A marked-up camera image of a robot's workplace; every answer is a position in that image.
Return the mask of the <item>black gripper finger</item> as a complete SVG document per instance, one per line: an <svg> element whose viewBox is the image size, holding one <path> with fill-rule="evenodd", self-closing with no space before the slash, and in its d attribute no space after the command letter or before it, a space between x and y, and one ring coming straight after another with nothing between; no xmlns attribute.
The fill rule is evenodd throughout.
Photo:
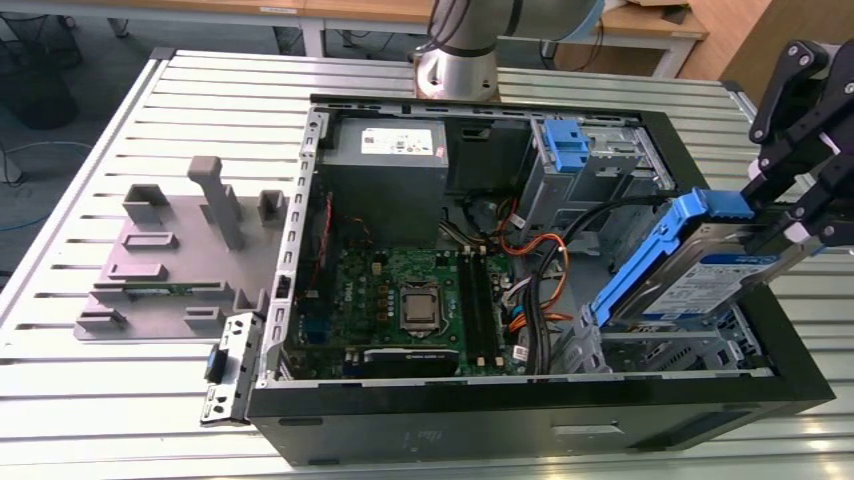
<svg viewBox="0 0 854 480"><path fill-rule="evenodd" d="M792 40L778 57L748 131L760 147L742 196L754 208L775 202L830 155L819 135L844 130L847 45Z"/></svg>
<svg viewBox="0 0 854 480"><path fill-rule="evenodd" d="M768 179L758 167L748 168L750 182L743 197L756 214L758 229L743 241L752 255L782 254L795 244L818 242L808 254L823 247L852 245L852 168L822 167L818 178L794 203L778 202L762 189L776 187L780 179L794 176L772 174Z"/></svg>

